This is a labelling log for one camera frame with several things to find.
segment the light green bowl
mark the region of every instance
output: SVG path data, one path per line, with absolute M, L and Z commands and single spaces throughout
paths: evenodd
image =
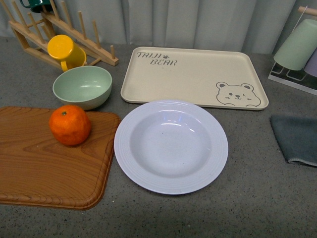
M 97 66 L 82 66 L 61 74 L 53 84 L 55 96 L 64 104 L 90 110 L 103 104 L 110 95 L 111 74 Z

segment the beige tray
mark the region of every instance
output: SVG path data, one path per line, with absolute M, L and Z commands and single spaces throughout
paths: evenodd
M 130 103 L 175 99 L 215 108 L 268 106 L 250 58 L 238 52 L 136 48 L 121 96 Z

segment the gray towel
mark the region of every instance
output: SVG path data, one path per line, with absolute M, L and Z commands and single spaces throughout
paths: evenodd
M 317 166 L 317 119 L 273 115 L 271 125 L 287 162 Z

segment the cartoon bear face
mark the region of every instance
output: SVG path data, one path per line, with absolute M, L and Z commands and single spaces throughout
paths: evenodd
M 224 82 L 217 83 L 219 89 L 217 100 L 224 105 L 233 105 L 240 107 L 257 107 L 261 104 L 253 92 L 253 86 L 248 83 L 241 85 L 228 85 Z

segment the tangerine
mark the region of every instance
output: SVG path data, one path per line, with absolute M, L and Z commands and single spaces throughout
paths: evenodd
M 57 108 L 49 121 L 53 136 L 64 145 L 78 145 L 84 142 L 91 131 L 91 122 L 79 106 L 65 105 Z

